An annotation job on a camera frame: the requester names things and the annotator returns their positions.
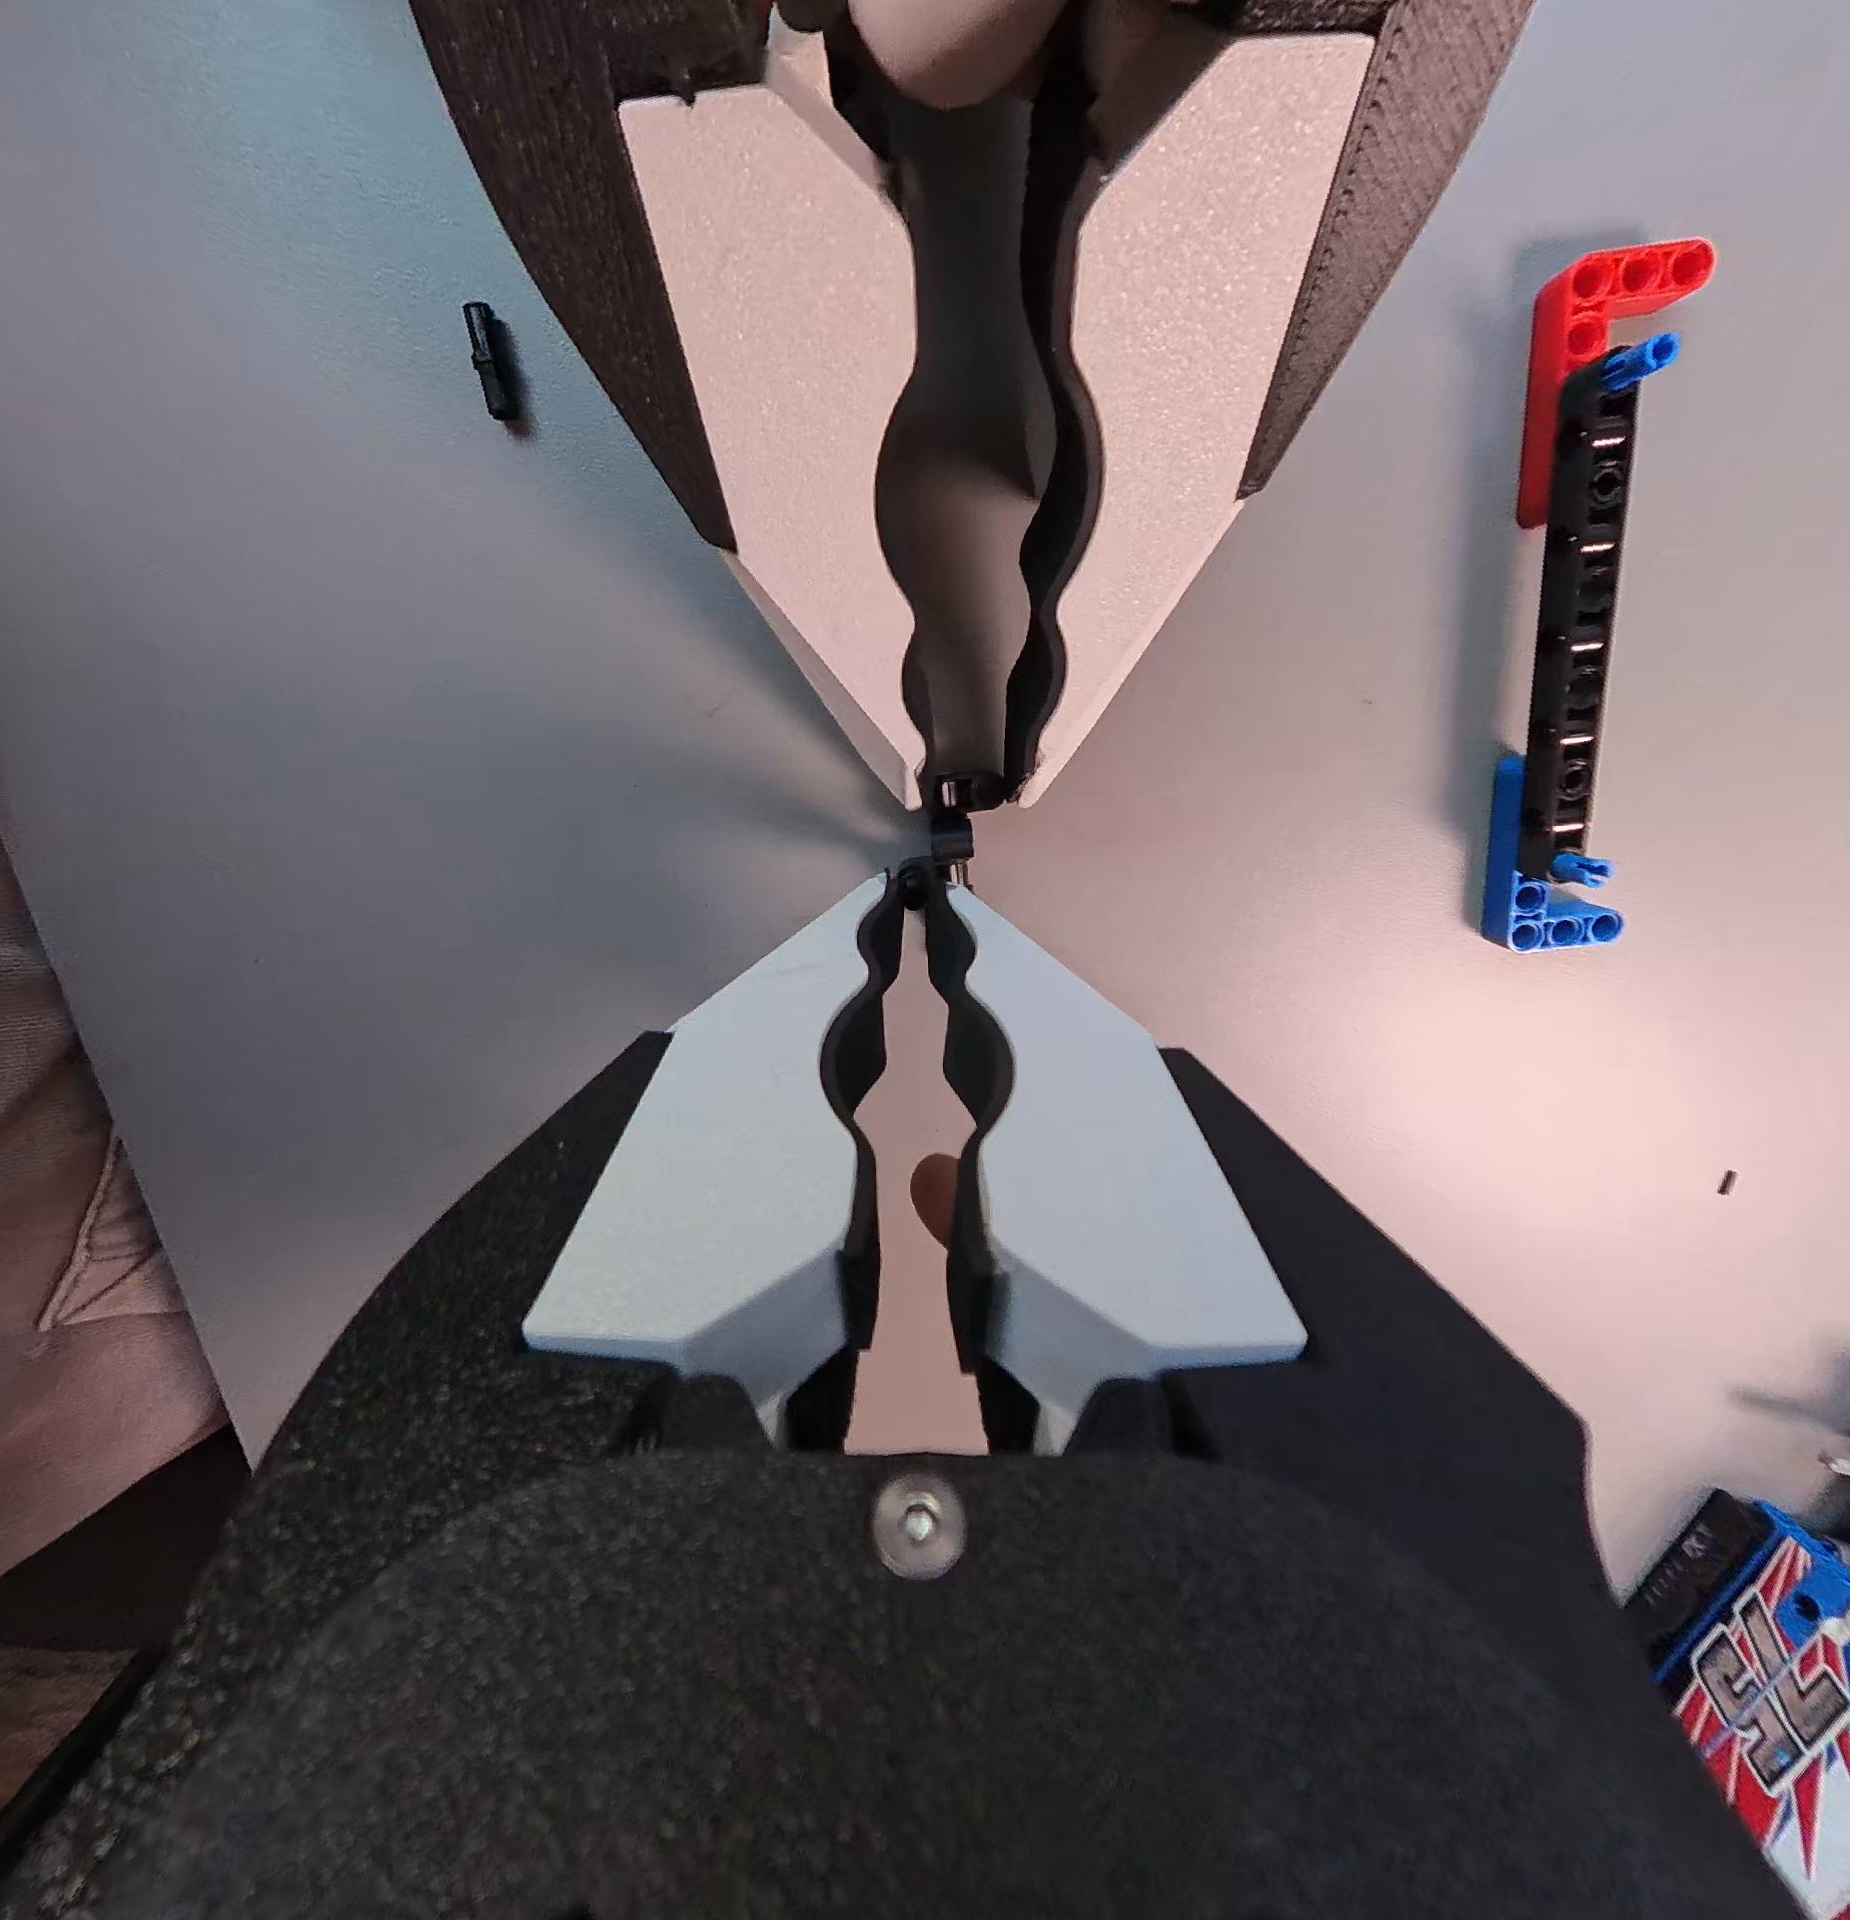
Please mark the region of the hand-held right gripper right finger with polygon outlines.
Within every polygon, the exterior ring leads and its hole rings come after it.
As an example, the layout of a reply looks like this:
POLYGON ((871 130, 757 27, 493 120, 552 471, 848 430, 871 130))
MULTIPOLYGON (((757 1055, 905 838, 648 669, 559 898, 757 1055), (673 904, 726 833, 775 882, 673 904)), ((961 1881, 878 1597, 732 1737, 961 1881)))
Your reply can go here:
POLYGON ((1308 1332, 1161 1045, 974 893, 922 903, 970 1116, 946 1296, 997 1452, 1063 1452, 1113 1383, 1289 1365, 1308 1332))

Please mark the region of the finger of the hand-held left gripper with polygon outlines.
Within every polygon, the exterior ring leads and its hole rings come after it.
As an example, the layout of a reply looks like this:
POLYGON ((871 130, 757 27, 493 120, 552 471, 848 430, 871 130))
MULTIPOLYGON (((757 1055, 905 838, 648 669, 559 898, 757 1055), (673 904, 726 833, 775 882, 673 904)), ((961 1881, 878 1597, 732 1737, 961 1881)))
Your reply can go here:
POLYGON ((1045 799, 1241 512, 1375 30, 1068 30, 1021 272, 1053 403, 1006 772, 1045 799))
POLYGON ((730 526, 728 569, 864 765, 920 804, 916 617, 876 490, 919 355, 875 153, 806 79, 618 109, 730 526))

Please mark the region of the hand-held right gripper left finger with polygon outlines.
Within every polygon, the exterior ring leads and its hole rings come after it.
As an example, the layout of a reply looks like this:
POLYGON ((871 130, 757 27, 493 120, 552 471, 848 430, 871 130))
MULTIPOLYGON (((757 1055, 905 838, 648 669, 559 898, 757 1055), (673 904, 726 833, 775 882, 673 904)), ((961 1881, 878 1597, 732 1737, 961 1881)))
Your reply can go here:
POLYGON ((522 1336, 741 1386, 768 1437, 830 1451, 880 1308, 876 1159, 907 901, 876 875, 667 1033, 522 1336))

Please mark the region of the small black lego connector assembly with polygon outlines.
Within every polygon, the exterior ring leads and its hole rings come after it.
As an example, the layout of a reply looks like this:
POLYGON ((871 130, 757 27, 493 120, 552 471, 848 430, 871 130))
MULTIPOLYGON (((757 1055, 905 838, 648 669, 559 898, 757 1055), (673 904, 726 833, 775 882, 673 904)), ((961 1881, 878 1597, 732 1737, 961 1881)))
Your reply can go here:
POLYGON ((936 775, 924 790, 927 853, 905 862, 896 875, 898 898, 910 912, 924 912, 932 888, 966 890, 977 857, 977 818, 1008 800, 1005 777, 994 772, 936 775))

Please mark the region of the black lego beam assembly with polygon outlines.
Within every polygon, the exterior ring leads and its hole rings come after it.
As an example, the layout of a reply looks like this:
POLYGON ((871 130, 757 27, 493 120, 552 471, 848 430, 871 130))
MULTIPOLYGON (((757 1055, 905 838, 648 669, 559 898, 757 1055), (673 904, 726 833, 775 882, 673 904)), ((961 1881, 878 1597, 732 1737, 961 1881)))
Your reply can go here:
POLYGON ((1646 382, 1683 348, 1672 331, 1617 344, 1719 266, 1702 236, 1587 253, 1537 292, 1514 520, 1541 537, 1524 743, 1492 772, 1483 939, 1518 956, 1609 949, 1624 917, 1590 850, 1618 587, 1646 382))

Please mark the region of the short black lego pin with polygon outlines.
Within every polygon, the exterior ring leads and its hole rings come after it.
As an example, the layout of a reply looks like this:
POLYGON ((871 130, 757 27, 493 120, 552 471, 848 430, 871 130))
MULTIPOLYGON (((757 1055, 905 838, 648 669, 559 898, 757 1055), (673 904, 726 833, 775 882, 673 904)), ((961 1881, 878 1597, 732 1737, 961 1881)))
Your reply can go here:
POLYGON ((462 302, 461 314, 486 415, 524 432, 531 424, 529 397, 507 325, 486 300, 462 302))

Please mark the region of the lego race car model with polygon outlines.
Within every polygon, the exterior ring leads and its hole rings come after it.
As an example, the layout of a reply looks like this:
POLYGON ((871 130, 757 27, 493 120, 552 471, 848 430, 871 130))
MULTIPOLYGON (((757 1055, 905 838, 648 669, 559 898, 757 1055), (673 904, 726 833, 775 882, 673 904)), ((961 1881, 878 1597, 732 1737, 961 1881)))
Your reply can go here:
POLYGON ((1722 1800, 1807 1916, 1850 1919, 1850 1442, 1831 1524, 1715 1491, 1624 1602, 1722 1800))

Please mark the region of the person's left hand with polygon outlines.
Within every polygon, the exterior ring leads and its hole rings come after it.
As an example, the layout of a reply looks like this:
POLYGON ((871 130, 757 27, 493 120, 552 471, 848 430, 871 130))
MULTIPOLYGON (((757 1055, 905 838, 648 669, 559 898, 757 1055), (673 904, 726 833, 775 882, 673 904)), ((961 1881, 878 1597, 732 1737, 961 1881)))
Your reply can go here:
POLYGON ((956 111, 1005 92, 1039 57, 1067 2, 850 2, 871 60, 903 95, 956 111))

